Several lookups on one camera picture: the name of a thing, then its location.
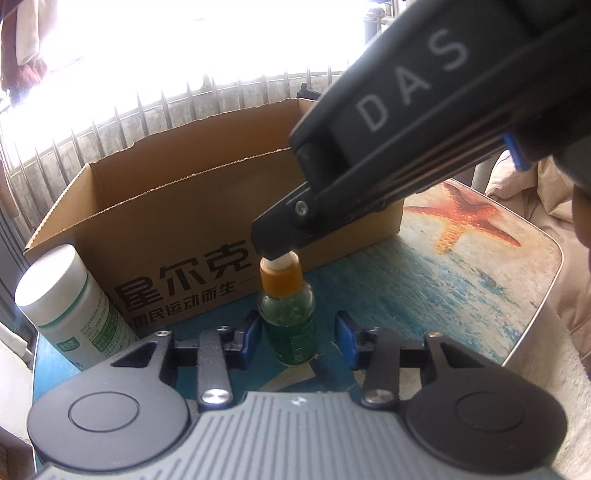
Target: white dropper tip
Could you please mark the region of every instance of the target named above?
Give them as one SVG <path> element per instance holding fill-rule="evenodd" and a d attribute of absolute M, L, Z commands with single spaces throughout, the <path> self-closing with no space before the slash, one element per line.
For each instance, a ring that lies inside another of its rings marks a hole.
<path fill-rule="evenodd" d="M 270 270 L 285 270 L 286 268 L 290 268 L 294 263 L 291 252 L 287 252 L 285 255 L 282 255 L 275 260 L 267 260 L 266 258 L 263 258 L 263 261 L 265 262 L 265 266 Z"/>

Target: white plastic bottle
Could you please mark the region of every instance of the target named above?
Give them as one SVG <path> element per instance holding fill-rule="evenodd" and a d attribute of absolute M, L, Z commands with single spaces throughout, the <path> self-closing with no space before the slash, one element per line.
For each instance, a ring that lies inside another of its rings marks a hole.
<path fill-rule="evenodd" d="M 33 263 L 14 300 L 39 333 L 80 370 L 138 339 L 72 245 L 60 245 Z"/>

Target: table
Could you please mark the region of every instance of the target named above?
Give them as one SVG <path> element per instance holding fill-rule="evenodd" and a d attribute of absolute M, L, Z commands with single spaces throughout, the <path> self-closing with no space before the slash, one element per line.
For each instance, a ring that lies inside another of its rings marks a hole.
<path fill-rule="evenodd" d="M 358 396 L 363 373 L 348 370 L 333 343 L 337 310 L 407 339 L 443 332 L 503 363 L 535 319 L 561 263 L 560 247 L 541 230 L 447 180 L 405 201 L 398 235 L 305 275 L 317 297 L 318 355 L 309 364 L 286 368 L 273 358 L 264 336 L 250 369 L 231 372 L 235 397 L 246 390 L 349 390 Z M 177 339 L 195 338 L 205 328 L 237 325 L 255 308 L 256 296 L 245 297 L 172 330 Z M 40 338 L 33 401 L 76 373 Z M 412 378 L 401 376 L 401 392 Z M 195 387 L 194 369 L 181 368 L 179 393 L 194 398 Z"/>

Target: small glass bottle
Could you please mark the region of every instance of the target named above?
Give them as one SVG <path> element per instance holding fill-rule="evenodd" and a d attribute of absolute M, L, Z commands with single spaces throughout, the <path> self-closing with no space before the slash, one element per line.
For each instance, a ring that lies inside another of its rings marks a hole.
<path fill-rule="evenodd" d="M 312 288 L 304 281 L 300 259 L 289 252 L 276 260 L 261 260 L 263 291 L 259 312 L 277 359 L 284 365 L 300 365 L 316 353 Z"/>

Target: screw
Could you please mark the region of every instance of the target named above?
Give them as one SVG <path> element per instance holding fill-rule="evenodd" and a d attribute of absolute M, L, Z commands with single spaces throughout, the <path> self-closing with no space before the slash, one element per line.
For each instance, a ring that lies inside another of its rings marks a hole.
<path fill-rule="evenodd" d="M 308 204 L 304 200 L 298 200 L 295 203 L 295 213 L 300 217 L 308 215 Z"/>
<path fill-rule="evenodd" d="M 390 390 L 376 388 L 365 393 L 365 401 L 372 405 L 384 405 L 392 400 L 394 400 L 394 394 Z"/>
<path fill-rule="evenodd" d="M 201 395 L 201 400 L 209 405 L 223 405 L 232 400 L 232 394 L 223 388 L 210 388 Z"/>

